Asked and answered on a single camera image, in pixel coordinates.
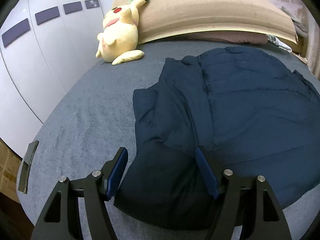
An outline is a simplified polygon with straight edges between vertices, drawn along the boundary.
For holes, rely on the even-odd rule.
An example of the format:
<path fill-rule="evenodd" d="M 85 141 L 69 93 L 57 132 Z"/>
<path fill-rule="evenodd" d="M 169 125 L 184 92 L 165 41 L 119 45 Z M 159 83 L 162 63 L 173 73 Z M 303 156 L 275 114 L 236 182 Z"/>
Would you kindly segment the navy blue puffer jacket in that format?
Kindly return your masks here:
<path fill-rule="evenodd" d="M 251 47 L 168 58 L 133 94 L 137 154 L 114 205 L 145 223 L 206 230 L 218 203 L 195 151 L 240 177 L 263 175 L 285 208 L 319 184 L 319 93 L 298 71 Z"/>

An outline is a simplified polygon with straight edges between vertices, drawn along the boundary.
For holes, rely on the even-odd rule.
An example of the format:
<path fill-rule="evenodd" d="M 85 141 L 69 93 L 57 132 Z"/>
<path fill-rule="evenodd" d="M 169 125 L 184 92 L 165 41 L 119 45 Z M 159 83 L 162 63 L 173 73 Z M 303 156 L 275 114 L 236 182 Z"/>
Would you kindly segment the pile of clothes and papers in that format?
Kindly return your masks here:
<path fill-rule="evenodd" d="M 308 38 L 308 16 L 306 6 L 291 2 L 278 1 L 276 6 L 290 16 L 298 36 Z"/>

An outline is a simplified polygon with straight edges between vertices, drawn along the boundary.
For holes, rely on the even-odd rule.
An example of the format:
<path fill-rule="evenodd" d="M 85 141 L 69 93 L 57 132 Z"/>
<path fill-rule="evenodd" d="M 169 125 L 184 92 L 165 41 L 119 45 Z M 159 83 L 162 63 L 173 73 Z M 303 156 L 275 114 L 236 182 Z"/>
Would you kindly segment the black smartphone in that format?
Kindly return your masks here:
<path fill-rule="evenodd" d="M 29 180 L 31 164 L 32 164 L 33 157 L 38 145 L 39 145 L 38 140 L 35 140 L 28 145 L 26 154 L 22 162 L 22 168 L 21 168 L 20 179 L 18 184 L 18 191 L 25 194 L 27 194 L 28 192 L 28 180 Z"/>

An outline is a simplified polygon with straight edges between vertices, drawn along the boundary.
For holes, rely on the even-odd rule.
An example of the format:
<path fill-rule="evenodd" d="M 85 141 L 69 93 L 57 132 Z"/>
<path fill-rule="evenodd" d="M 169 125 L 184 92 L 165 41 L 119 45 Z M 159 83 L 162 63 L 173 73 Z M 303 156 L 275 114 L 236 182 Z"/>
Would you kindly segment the grey bed sheet mattress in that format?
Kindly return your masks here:
<path fill-rule="evenodd" d="M 22 207 L 36 223 L 59 176 L 68 180 L 90 176 L 111 160 L 118 148 L 128 151 L 124 177 L 134 161 L 136 148 L 133 94 L 159 81 L 166 59 L 181 60 L 226 47 L 251 47 L 280 60 L 287 69 L 298 71 L 319 93 L 319 81 L 296 57 L 273 45 L 231 45 L 206 41 L 161 41 L 142 46 L 142 59 L 113 66 L 99 60 L 67 93 L 36 136 L 39 145 L 31 164 L 28 192 L 19 192 Z M 106 203 L 119 239 L 203 239 L 206 230 L 172 230 L 135 219 Z M 300 239 L 319 217 L 319 184 L 283 208 L 291 237 Z"/>

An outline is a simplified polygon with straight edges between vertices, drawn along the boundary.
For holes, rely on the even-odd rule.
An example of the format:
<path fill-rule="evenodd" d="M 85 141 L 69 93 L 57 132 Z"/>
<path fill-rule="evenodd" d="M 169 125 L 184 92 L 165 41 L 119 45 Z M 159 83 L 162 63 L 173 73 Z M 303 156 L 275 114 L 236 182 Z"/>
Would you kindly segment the white crumpled cloth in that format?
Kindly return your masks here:
<path fill-rule="evenodd" d="M 267 35 L 268 37 L 268 41 L 270 43 L 272 43 L 273 45 L 277 46 L 278 48 L 288 51 L 289 53 L 292 52 L 292 48 L 290 46 L 288 46 L 287 44 L 285 44 L 284 42 L 282 42 L 279 38 L 273 36 L 273 35 Z"/>

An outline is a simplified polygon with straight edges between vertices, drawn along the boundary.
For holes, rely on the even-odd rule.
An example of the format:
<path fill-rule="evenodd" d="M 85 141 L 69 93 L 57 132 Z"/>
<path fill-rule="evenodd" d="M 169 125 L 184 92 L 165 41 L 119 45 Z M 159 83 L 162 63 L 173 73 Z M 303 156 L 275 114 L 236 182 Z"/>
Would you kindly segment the pink pillow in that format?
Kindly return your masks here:
<path fill-rule="evenodd" d="M 268 36 L 266 34 L 253 33 L 247 31 L 204 31 L 198 33 L 184 34 L 183 37 L 192 40 L 229 42 L 238 44 L 266 44 L 268 42 Z"/>

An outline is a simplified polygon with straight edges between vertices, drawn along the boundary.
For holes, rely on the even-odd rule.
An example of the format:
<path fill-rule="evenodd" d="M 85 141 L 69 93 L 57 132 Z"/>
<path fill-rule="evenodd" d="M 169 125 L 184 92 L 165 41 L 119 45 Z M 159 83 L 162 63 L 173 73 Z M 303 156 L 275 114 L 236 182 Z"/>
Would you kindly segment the yellow Pikachu plush toy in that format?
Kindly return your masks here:
<path fill-rule="evenodd" d="M 139 8 L 148 0 L 134 0 L 119 5 L 106 13 L 103 19 L 102 33 L 97 35 L 99 41 L 95 57 L 117 65 L 141 59 L 144 52 L 138 50 Z"/>

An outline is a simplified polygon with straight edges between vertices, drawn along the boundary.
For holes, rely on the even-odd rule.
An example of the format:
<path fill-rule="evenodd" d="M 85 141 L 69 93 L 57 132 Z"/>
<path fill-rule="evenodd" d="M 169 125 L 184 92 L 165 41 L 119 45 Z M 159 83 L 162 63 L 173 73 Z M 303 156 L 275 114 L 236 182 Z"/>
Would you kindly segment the white wardrobe with purple panels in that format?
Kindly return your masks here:
<path fill-rule="evenodd" d="M 20 157 L 96 64 L 99 0 L 19 0 L 1 26 L 1 139 Z"/>

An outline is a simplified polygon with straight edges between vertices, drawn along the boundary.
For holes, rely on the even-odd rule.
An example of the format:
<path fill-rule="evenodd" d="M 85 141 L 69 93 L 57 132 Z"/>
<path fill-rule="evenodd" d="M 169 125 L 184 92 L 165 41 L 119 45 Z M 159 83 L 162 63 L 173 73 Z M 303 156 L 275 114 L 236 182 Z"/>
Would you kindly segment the beige curtain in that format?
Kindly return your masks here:
<path fill-rule="evenodd" d="M 319 79 L 319 25 L 312 16 L 302 0 L 277 0 L 279 3 L 284 3 L 284 6 L 290 12 L 295 14 L 303 23 L 308 33 L 308 38 L 304 41 L 305 57 L 308 61 L 310 72 Z"/>

